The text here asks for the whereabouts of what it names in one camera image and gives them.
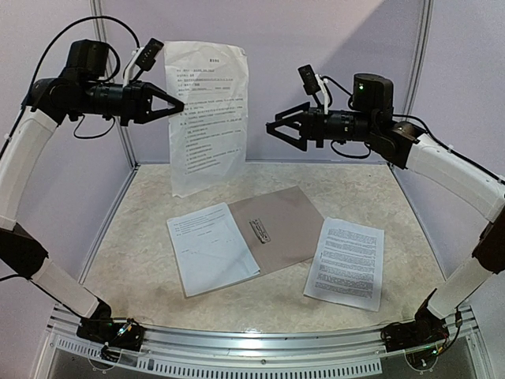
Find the white printed contract sheet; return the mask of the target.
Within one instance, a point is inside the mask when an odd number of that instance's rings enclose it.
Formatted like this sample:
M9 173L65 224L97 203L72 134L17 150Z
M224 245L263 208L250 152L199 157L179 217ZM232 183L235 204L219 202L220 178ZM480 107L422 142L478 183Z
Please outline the white printed contract sheet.
M166 224L187 298L260 274L227 204L174 217Z

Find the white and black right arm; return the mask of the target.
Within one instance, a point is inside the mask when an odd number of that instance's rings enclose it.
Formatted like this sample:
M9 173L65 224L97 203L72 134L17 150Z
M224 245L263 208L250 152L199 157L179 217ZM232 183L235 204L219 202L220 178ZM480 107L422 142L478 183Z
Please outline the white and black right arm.
M488 224L469 258L435 289L408 328L415 344L424 344L442 320L484 282L504 270L504 180L437 140L416 116L394 112L393 82L372 73L353 77L348 110L332 110L325 78L300 69L307 95L324 95L315 106L302 103L278 113L266 131L306 151L310 141L361 142L393 166L418 174L445 189L478 212Z

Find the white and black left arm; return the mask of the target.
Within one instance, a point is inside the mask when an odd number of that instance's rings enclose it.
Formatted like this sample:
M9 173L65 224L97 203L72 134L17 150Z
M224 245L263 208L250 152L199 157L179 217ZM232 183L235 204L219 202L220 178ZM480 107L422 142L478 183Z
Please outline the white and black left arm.
M140 76L152 69L163 42L150 39L137 47L120 82L105 77L112 47L82 39L72 43L56 77L36 80L28 90L21 119L1 152L1 261L87 321L87 330L101 343L117 336L110 307L55 263L19 220L21 202L35 189L45 148L65 121L88 115L116 120L120 126L143 125L180 114L184 103Z

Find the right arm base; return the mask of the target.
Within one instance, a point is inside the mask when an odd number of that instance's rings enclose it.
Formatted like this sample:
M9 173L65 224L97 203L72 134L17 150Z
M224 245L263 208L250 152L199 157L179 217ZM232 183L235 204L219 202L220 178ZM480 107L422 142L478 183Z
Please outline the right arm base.
M408 322L393 322L383 327L380 338L387 352L406 350L423 344L443 341L441 350L449 347L449 329L445 318L438 318L428 309L428 302L434 291L423 301Z

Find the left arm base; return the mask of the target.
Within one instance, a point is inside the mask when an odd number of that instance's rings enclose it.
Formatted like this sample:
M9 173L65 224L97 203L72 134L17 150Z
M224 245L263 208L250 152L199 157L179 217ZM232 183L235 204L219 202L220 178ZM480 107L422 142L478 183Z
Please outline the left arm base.
M82 317L77 337L109 347L139 352L146 328L133 318L112 317L111 307L99 300L90 317Z

